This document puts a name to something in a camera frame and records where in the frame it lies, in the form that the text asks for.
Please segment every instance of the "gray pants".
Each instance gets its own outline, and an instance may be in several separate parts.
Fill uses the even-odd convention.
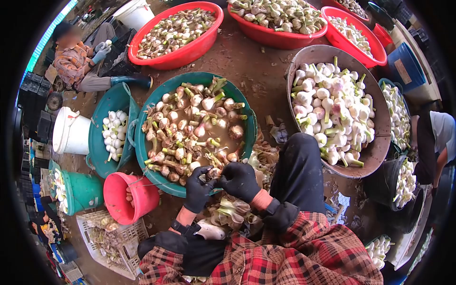
[[[95,40],[93,41],[93,47],[96,47],[99,43],[112,39],[115,36],[114,28],[109,23],[103,23],[98,29]],[[83,78],[82,82],[78,86],[78,91],[81,92],[96,92],[105,91],[111,88],[111,77],[98,77],[97,73],[99,65],[95,66],[89,71]]]

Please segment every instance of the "red plaid shirt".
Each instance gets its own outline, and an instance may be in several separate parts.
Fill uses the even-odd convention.
[[[356,235],[343,225],[330,227],[321,213],[299,212],[277,244],[267,238],[274,236],[265,230],[258,245],[234,233],[204,284],[383,284]],[[182,260],[156,245],[142,259],[139,284],[187,284]]]

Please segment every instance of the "white shirt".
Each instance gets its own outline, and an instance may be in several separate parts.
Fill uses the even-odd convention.
[[[456,123],[455,119],[447,113],[430,111],[430,122],[435,137],[435,152],[442,153],[446,148],[448,152],[447,163],[456,156]]]

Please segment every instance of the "white bucket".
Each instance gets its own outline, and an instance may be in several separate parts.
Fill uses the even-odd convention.
[[[54,132],[52,134],[52,148],[58,154],[73,153],[88,154],[88,131],[91,121],[73,112],[68,107],[60,108]]]
[[[145,0],[131,0],[114,13],[114,18],[121,21],[127,28],[139,31],[147,22],[154,18],[154,13]]]

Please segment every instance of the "hand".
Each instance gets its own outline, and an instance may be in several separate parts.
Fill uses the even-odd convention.
[[[252,202],[260,191],[253,167],[250,164],[238,162],[231,162],[224,167],[218,187],[246,203]]]
[[[97,52],[97,54],[92,58],[95,64],[99,63],[106,58],[106,55],[111,52],[111,47],[105,47]]]
[[[99,52],[100,50],[104,49],[106,47],[106,42],[101,42],[97,44],[97,46],[93,49],[95,53]]]
[[[211,168],[213,168],[213,166],[200,166],[195,168],[185,184],[187,197],[185,199],[184,207],[195,214],[198,214],[203,210],[204,205],[209,199],[209,192],[214,189],[214,185],[217,183],[217,180],[211,180],[204,183],[199,179],[201,174],[207,173]]]

